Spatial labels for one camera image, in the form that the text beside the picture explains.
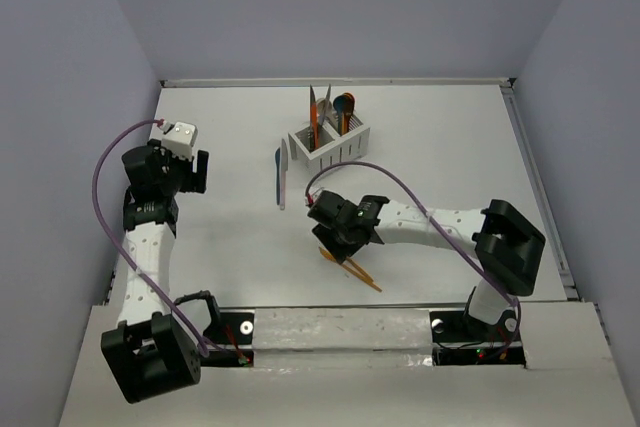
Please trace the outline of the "orange-red plastic spoon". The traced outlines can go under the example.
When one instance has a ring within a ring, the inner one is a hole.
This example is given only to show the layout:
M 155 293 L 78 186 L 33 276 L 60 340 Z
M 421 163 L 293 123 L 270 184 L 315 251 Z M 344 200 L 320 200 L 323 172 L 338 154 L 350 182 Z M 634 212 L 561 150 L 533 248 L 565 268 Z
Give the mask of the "orange-red plastic spoon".
M 344 115 L 350 118 L 355 110 L 355 97 L 351 93 L 345 94 L 346 106 L 344 108 Z

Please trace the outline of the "blue plastic spoon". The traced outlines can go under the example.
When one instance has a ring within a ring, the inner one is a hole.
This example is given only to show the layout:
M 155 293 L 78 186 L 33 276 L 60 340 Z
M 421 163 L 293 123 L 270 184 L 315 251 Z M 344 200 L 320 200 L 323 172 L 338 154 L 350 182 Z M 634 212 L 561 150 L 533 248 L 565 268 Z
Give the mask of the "blue plastic spoon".
M 342 113 L 344 112 L 344 108 L 346 106 L 345 94 L 346 93 L 337 96 L 333 101 L 333 107 L 334 107 L 334 110 L 335 110 L 336 116 L 337 116 L 337 131 L 338 131 L 339 134 L 340 134 L 340 130 L 341 130 L 341 127 L 340 127 L 341 116 L 342 116 Z

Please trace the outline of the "yellow plastic knife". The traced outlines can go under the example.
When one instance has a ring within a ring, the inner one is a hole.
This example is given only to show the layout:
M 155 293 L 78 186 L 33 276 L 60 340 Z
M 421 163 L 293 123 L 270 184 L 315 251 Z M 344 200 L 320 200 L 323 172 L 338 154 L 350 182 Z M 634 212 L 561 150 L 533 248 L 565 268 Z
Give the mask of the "yellow plastic knife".
M 373 282 L 373 278 L 355 261 L 349 260 L 351 267 L 358 273 L 359 277 L 366 282 Z
M 349 260 L 351 258 L 347 258 L 344 262 L 339 263 L 326 249 L 324 249 L 323 247 L 319 247 L 318 248 L 320 254 L 328 261 L 339 265 L 345 272 L 347 272 L 349 275 L 355 277 L 356 279 L 358 279 L 359 281 L 363 282 L 364 284 L 366 284 L 367 286 L 369 286 L 370 288 L 372 288 L 374 291 L 381 293 L 382 289 L 376 284 L 375 280 L 373 279 L 373 282 L 366 282 L 364 281 L 362 278 L 359 277 L 358 273 L 351 267 Z

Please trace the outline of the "blue plastic knife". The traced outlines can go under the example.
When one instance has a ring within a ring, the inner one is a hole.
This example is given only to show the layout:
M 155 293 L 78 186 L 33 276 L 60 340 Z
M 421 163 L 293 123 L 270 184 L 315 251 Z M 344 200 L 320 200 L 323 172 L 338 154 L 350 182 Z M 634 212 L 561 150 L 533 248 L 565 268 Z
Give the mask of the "blue plastic knife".
M 276 196 L 276 205 L 280 206 L 281 203 L 281 148 L 277 148 L 274 154 L 275 160 L 275 196 Z

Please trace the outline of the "pink plastic knife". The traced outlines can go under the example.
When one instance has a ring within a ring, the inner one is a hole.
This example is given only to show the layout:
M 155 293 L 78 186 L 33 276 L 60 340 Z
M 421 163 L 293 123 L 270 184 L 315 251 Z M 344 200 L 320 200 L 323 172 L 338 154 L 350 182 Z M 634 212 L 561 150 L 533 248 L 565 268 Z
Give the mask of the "pink plastic knife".
M 288 171 L 289 152 L 287 141 L 282 138 L 279 157 L 279 208 L 285 209 L 286 205 L 286 175 Z

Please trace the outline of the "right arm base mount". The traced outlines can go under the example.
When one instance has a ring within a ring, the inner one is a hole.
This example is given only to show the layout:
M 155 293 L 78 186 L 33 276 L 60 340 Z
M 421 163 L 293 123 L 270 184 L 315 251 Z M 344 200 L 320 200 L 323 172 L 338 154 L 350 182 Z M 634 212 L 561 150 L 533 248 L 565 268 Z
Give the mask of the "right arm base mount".
M 487 325 L 462 310 L 430 313 L 432 356 L 436 366 L 525 366 L 525 353 L 516 315 L 503 313 L 496 325 Z

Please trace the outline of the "white two-compartment utensil caddy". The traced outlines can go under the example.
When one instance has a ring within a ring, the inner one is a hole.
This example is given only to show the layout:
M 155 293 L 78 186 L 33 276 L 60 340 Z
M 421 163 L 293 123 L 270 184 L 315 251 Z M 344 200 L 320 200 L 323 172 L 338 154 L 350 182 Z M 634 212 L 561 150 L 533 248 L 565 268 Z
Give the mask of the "white two-compartment utensil caddy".
M 319 127 L 318 147 L 311 151 L 312 133 L 310 127 L 303 124 L 288 133 L 290 156 L 313 177 L 329 166 L 364 157 L 368 151 L 370 131 L 367 123 L 353 115 L 349 130 L 340 135 L 336 115 L 329 116 Z

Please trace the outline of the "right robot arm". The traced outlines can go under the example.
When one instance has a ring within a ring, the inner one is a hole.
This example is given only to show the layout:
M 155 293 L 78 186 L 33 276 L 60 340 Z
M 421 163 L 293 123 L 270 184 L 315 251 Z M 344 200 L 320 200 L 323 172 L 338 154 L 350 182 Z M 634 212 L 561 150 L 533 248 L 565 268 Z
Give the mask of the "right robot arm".
M 511 203 L 482 209 L 425 210 L 384 196 L 355 204 L 331 191 L 312 200 L 312 233 L 339 263 L 368 244 L 411 244 L 458 253 L 481 281 L 460 315 L 462 331 L 482 339 L 516 300 L 534 293 L 546 238 Z

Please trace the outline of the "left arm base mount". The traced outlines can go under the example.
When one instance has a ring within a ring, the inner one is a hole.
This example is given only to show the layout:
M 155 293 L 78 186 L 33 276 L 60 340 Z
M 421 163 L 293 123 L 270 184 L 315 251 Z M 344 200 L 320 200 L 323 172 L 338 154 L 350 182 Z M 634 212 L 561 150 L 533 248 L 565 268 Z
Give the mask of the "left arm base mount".
M 252 367 L 254 329 L 254 311 L 223 310 L 221 324 L 211 325 L 204 331 L 209 355 L 201 358 L 202 365 L 215 368 Z

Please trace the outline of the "metal knife teal handle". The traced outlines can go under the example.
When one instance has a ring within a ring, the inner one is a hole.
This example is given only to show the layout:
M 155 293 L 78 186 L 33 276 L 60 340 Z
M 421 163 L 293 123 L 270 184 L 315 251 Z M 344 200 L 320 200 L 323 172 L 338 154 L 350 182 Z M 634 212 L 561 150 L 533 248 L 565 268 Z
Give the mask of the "metal knife teal handle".
M 318 126 L 322 126 L 324 124 L 327 116 L 331 112 L 331 109 L 332 109 L 331 90 L 332 90 L 332 87 L 328 86 L 325 96 L 316 102 L 317 114 L 318 114 L 317 116 Z

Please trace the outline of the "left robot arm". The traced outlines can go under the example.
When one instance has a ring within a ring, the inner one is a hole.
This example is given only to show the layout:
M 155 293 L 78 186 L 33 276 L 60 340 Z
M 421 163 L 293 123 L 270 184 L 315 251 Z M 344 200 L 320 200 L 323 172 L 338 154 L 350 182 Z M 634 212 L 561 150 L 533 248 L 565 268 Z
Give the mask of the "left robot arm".
M 208 342 L 221 317 L 206 307 L 187 317 L 169 296 L 171 253 L 177 237 L 179 193 L 206 190 L 208 153 L 193 140 L 150 140 L 125 152 L 125 238 L 116 242 L 130 268 L 114 329 L 101 352 L 130 404 L 196 385 Z

